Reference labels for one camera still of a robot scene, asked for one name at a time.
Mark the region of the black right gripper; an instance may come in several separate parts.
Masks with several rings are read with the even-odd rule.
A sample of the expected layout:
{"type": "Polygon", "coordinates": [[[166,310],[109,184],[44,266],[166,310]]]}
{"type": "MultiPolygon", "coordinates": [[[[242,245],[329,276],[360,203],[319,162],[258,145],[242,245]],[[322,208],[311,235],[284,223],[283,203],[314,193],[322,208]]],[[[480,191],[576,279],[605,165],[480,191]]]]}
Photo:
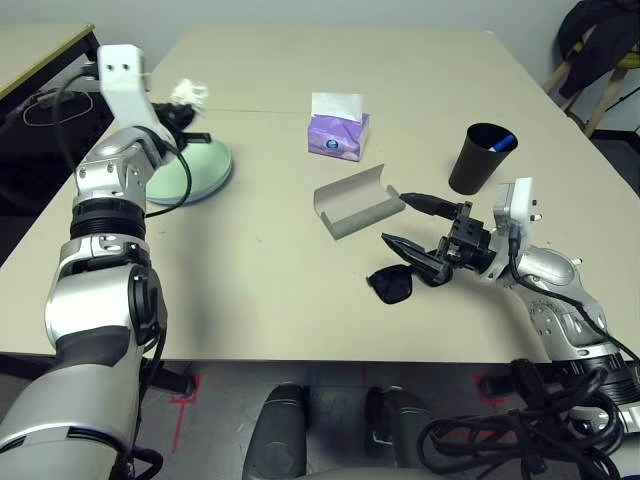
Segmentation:
{"type": "Polygon", "coordinates": [[[484,223],[470,216],[471,202],[456,204],[420,193],[403,193],[402,201],[421,213],[452,221],[449,234],[443,236],[437,250],[432,251],[403,237],[381,235],[385,244],[409,263],[425,284],[439,287],[448,283],[453,276],[452,267],[476,273],[488,269],[496,253],[489,248],[491,234],[484,223]]]}

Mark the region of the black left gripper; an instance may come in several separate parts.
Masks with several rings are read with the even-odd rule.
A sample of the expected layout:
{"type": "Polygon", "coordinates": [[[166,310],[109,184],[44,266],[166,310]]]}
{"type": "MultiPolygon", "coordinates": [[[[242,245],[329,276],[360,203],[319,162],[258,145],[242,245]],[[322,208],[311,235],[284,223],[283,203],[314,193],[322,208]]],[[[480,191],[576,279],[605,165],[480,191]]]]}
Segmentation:
{"type": "Polygon", "coordinates": [[[195,110],[191,105],[153,103],[152,106],[158,120],[171,133],[177,146],[211,142],[209,133],[186,131],[195,118],[195,110]]]}

